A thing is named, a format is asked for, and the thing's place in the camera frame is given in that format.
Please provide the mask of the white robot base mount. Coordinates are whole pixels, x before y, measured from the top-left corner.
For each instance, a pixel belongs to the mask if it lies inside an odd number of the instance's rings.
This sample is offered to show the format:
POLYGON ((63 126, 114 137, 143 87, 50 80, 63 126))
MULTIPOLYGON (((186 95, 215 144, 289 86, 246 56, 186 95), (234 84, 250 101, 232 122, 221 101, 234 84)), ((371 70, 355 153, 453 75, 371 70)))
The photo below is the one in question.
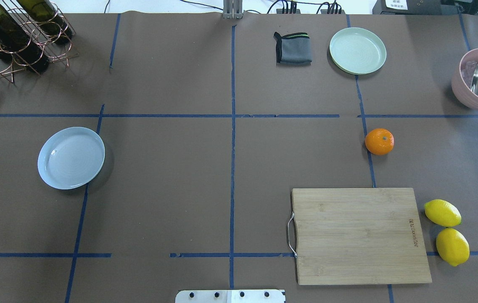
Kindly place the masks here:
POLYGON ((183 290, 175 297, 176 303, 285 303, 284 290, 183 290))

